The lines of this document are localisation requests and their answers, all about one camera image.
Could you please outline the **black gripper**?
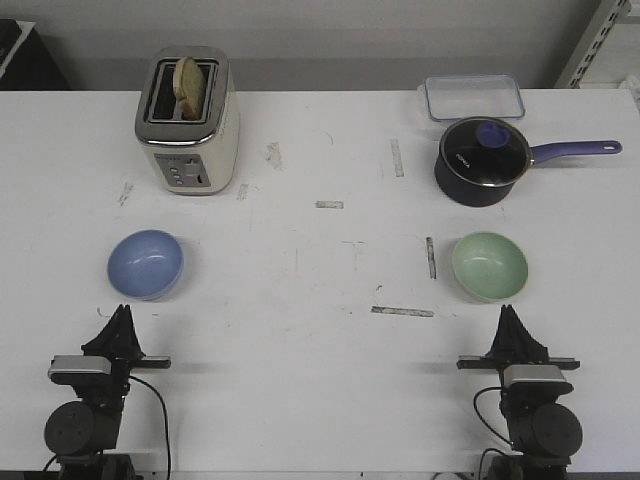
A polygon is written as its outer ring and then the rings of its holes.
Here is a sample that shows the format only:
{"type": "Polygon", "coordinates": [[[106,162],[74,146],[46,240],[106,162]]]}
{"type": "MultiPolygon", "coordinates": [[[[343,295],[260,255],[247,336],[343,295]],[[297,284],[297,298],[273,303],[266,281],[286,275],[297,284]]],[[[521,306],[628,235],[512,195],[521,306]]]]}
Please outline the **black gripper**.
{"type": "Polygon", "coordinates": [[[502,305],[489,351],[483,355],[460,355],[456,368],[502,371],[512,365],[552,365],[560,370],[574,371],[580,367],[580,361],[574,357],[549,356],[548,348],[529,333],[515,308],[512,305],[502,305]]]}
{"type": "Polygon", "coordinates": [[[87,384],[79,388],[79,397],[85,400],[123,400],[130,391],[133,370],[169,369],[168,355],[147,356],[141,349],[131,307],[120,304],[106,326],[92,340],[81,346],[85,357],[100,357],[109,361],[108,374],[90,376],[87,384]],[[121,321],[124,318],[126,351],[120,340],[121,321]]]}

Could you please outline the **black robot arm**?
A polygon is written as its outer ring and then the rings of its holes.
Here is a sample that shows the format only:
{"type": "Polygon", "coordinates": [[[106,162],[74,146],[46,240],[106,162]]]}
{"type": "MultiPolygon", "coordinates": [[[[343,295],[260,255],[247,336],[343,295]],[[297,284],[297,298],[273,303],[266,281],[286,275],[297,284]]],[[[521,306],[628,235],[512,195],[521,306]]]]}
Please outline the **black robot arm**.
{"type": "Polygon", "coordinates": [[[576,370],[573,357],[551,357],[548,348],[531,336],[511,305],[500,310],[497,330],[489,351],[481,356],[461,355],[460,370],[491,370],[500,384],[499,410],[507,425],[506,436],[497,437],[510,447],[496,448],[482,458],[495,456],[487,469],[478,463],[479,479],[566,479],[571,456],[580,449],[583,430],[577,416],[557,402],[573,385],[563,375],[576,370]]]}
{"type": "Polygon", "coordinates": [[[106,326],[81,346],[82,352],[56,355],[48,378],[57,385],[72,387],[77,398],[49,416],[44,440],[53,453],[51,462],[60,465],[59,479],[141,479],[128,454],[114,454],[125,398],[131,383],[151,390],[160,402],[166,448],[166,476],[171,476],[172,458],[166,403],[150,383],[133,371],[168,369],[168,356],[143,353],[136,335],[131,308],[119,305],[106,326]]]}

